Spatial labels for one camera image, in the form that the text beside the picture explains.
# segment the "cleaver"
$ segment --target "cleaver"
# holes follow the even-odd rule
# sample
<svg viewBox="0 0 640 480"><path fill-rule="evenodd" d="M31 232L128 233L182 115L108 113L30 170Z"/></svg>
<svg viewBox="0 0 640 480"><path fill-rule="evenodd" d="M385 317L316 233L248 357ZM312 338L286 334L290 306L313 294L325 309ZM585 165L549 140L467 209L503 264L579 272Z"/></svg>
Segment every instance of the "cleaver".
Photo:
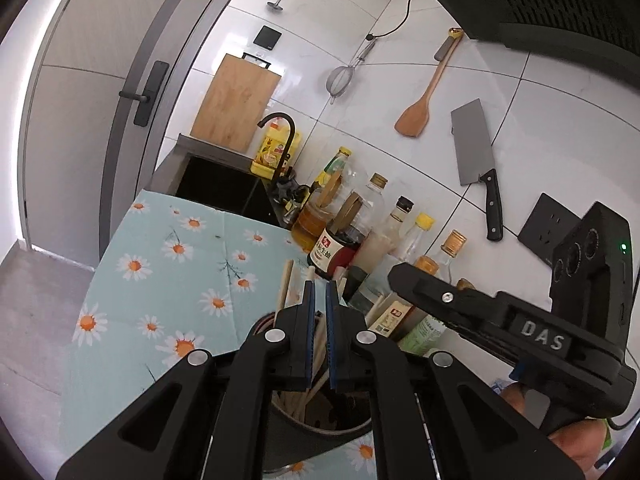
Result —
<svg viewBox="0 0 640 480"><path fill-rule="evenodd" d="M495 171L494 150L480 99L451 112L451 132L456 145L460 186L484 182L486 186L486 238L502 240L502 203Z"/></svg>

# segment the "black faucet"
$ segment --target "black faucet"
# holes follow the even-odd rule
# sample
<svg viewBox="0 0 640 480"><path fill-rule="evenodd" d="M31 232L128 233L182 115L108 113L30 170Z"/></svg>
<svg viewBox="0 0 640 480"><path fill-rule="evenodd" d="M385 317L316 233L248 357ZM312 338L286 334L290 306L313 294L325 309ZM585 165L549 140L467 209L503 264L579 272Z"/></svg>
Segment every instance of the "black faucet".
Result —
<svg viewBox="0 0 640 480"><path fill-rule="evenodd" d="M289 114L284 112L274 112L273 114L269 114L266 117L263 117L260 122L258 122L258 127L263 128L264 125L275 119L276 117L283 118L289 123L289 139L287 139L287 143L284 145L284 149L282 150L282 155L280 156L280 160L278 161L278 166L276 170L273 172L273 178L271 179L271 184L269 185L268 192L272 193L276 189L276 183L280 177L280 171L282 170L282 166L284 165L284 161L287 159L287 155L289 154L289 148L291 147L291 143L293 142L293 137L296 135L296 125L293 122L293 119Z"/></svg>

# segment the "door handle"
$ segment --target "door handle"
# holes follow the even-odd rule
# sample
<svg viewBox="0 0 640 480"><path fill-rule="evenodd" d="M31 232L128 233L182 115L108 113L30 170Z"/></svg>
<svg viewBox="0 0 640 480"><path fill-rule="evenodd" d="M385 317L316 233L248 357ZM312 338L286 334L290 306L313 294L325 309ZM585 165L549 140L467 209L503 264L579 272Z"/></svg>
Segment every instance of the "door handle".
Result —
<svg viewBox="0 0 640 480"><path fill-rule="evenodd" d="M138 110L136 110L136 116L133 118L133 123L136 126L147 126L149 119L151 118L151 112L154 109L158 92L162 86L162 81L169 70L169 64L164 61L156 61L149 72L149 77L146 80L145 89L142 91L142 95L135 92L121 91L118 95L124 99L132 99L138 101Z"/></svg>

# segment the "black cable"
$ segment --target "black cable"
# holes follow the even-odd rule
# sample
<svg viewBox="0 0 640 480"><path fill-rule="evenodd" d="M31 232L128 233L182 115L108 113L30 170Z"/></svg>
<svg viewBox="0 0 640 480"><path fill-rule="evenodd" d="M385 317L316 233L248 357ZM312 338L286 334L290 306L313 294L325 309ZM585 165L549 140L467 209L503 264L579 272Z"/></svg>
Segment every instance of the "black cable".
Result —
<svg viewBox="0 0 640 480"><path fill-rule="evenodd" d="M638 278L640 278L640 269L638 270L638 276L636 277L636 286L634 287L634 299L636 298L636 292L638 291ZM634 362L634 364L636 365L636 370L638 370L640 372L640 366L638 366L638 361L636 360L636 358L634 357L634 355L631 353L631 351L629 350L629 348L626 349L627 352L629 352L629 356L631 357L631 360ZM612 430L615 431L622 431L622 430L626 430L626 428L628 428L629 426L631 426L636 419L638 418L638 415L640 415L640 409L638 409L635 413L634 416L632 416L628 421L626 421L624 424L616 424L615 422L613 422L612 419L608 418L607 419L607 424L609 425L609 427Z"/></svg>
<svg viewBox="0 0 640 480"><path fill-rule="evenodd" d="M384 38L385 36L388 36L389 34L391 34L392 32L395 32L396 30L398 30L400 27L402 27L404 25L404 22L407 20L407 18L409 17L409 8L411 7L411 0L407 0L406 2L406 14L404 16L404 20L402 20L400 22L400 25L398 25L394 30L390 30L389 32L386 32L385 34L379 34L378 36L374 36L373 34L369 33L367 34L367 37L365 38L367 41L373 41L376 38Z"/></svg>

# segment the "floral tablecloth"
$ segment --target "floral tablecloth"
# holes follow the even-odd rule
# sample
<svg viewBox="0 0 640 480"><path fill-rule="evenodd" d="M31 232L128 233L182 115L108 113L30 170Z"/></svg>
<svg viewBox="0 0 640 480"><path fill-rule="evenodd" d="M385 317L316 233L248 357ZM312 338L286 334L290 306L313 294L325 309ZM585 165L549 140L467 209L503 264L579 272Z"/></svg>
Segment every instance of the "floral tablecloth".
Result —
<svg viewBox="0 0 640 480"><path fill-rule="evenodd" d="M239 348L273 311L290 258L304 276L306 254L288 231L141 192L96 269L68 348L61 424L68 454L192 349ZM324 294L316 298L322 310ZM375 469L367 434L278 478L370 479Z"/></svg>

